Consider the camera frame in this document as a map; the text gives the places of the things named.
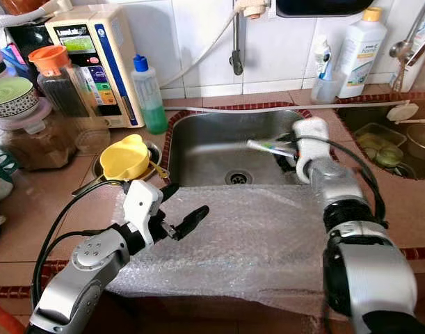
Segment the jar lid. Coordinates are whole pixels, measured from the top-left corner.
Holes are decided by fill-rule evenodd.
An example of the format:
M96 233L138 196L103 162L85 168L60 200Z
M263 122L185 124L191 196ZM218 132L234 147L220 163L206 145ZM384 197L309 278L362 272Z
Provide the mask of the jar lid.
M0 104L11 102L33 89L31 81L21 77L0 78Z
M17 130L25 129L29 134L35 134L45 128L43 119L51 113L51 103L45 97L39 97L39 104L36 110L20 120L7 120L0 118L0 129Z
M48 72L59 73L59 68L70 64L67 48L63 45L41 47L29 54L29 60L43 75Z

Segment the orange lid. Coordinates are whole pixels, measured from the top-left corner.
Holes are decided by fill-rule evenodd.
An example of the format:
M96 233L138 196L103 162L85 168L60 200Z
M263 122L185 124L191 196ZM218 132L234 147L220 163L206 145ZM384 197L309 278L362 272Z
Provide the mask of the orange lid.
M382 8L379 7L368 7L364 11L364 17L362 18L364 21L369 22L377 22L380 20L380 16L382 15Z
M45 76L47 76L47 73L49 75L58 74L60 73L59 68L70 64L67 48L63 45L41 47L29 54L29 60Z

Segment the blue bottle cap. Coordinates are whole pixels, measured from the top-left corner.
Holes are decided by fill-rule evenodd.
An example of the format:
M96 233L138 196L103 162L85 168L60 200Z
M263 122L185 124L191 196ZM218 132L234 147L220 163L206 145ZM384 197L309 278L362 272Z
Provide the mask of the blue bottle cap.
M140 56L139 54L134 58L134 65L137 72L145 72L149 69L146 57Z

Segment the small cup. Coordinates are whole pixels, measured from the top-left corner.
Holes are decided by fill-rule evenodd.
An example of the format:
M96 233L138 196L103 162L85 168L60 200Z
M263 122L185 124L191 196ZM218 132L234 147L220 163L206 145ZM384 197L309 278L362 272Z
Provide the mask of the small cup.
M311 91L311 101L313 104L332 104L339 93L342 80L337 74L333 75L333 80L323 80L316 78L316 83Z

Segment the tile wall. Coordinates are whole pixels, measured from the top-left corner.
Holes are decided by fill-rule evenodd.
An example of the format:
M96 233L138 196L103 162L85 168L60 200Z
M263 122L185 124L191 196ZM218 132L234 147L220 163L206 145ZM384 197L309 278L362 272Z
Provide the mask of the tile wall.
M221 28L232 0L72 0L75 5L121 3L129 18L136 51L157 69L160 82L189 66ZM389 32L369 83L383 84L396 65L388 49L407 35L425 0L375 0ZM164 98L208 97L311 88L315 65L313 40L325 33L338 54L346 27L361 14L331 18L270 18L242 22L244 73L229 63L232 25L198 66L162 90Z

